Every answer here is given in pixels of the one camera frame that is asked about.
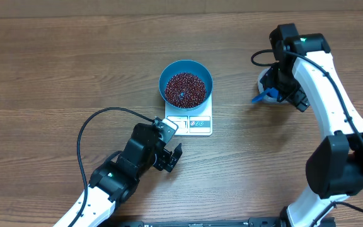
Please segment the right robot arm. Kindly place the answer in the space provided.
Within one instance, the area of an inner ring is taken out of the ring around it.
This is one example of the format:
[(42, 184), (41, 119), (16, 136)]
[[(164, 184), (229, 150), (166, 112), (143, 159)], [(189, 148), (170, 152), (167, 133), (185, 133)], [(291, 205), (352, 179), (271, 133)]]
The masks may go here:
[(321, 143), (306, 162), (307, 185), (276, 218), (251, 218), (250, 226), (334, 226), (337, 206), (363, 190), (363, 118), (335, 70), (330, 46), (320, 33), (301, 35), (294, 24), (269, 36), (272, 64), (258, 77), (253, 103), (289, 103), (308, 108), (318, 121)]

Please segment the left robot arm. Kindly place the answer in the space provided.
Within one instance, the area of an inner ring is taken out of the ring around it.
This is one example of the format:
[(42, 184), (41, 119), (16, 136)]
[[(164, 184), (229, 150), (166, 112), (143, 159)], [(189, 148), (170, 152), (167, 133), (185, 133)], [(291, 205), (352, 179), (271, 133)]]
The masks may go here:
[(54, 226), (98, 226), (131, 197), (150, 167), (171, 172), (182, 155), (182, 146), (173, 152), (165, 146), (177, 129), (168, 119), (137, 124), (125, 149), (109, 156), (92, 173), (86, 192)]

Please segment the blue plastic scoop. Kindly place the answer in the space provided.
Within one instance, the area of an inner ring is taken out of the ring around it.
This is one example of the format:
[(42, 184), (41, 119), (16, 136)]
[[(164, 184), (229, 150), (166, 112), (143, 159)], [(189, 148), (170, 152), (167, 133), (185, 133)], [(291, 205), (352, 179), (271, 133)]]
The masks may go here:
[(269, 95), (271, 97), (274, 97), (274, 98), (277, 98), (278, 97), (278, 94), (279, 92), (275, 89), (275, 88), (267, 88), (264, 90), (263, 93), (260, 93), (259, 95), (255, 96), (251, 102), (252, 103), (259, 103), (262, 101), (262, 98), (265, 96), (265, 95)]

